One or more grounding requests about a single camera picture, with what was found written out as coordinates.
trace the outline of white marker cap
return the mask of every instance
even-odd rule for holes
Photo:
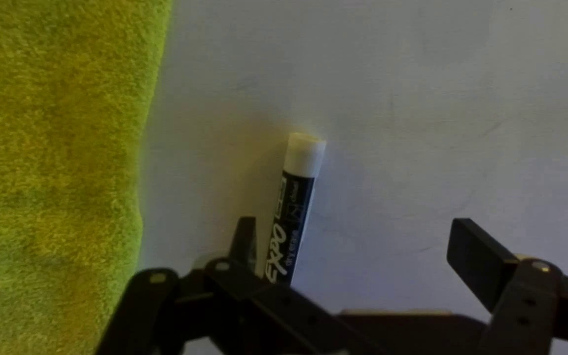
[[[287,134],[283,171],[301,177],[317,177],[325,152],[325,140],[307,132]]]

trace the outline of white surface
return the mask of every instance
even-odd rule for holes
[[[449,221],[568,272],[568,2],[181,0],[143,150],[143,266],[264,250],[285,134],[329,142],[295,286],[482,319]]]
[[[319,177],[325,140],[309,132],[287,134],[283,171],[301,177]]]

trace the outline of black marker barrel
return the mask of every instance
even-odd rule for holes
[[[269,282],[289,284],[321,167],[325,140],[293,132],[287,136],[275,215],[269,227],[266,272]]]

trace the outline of towel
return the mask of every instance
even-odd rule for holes
[[[139,248],[169,0],[0,0],[0,355],[92,353]]]

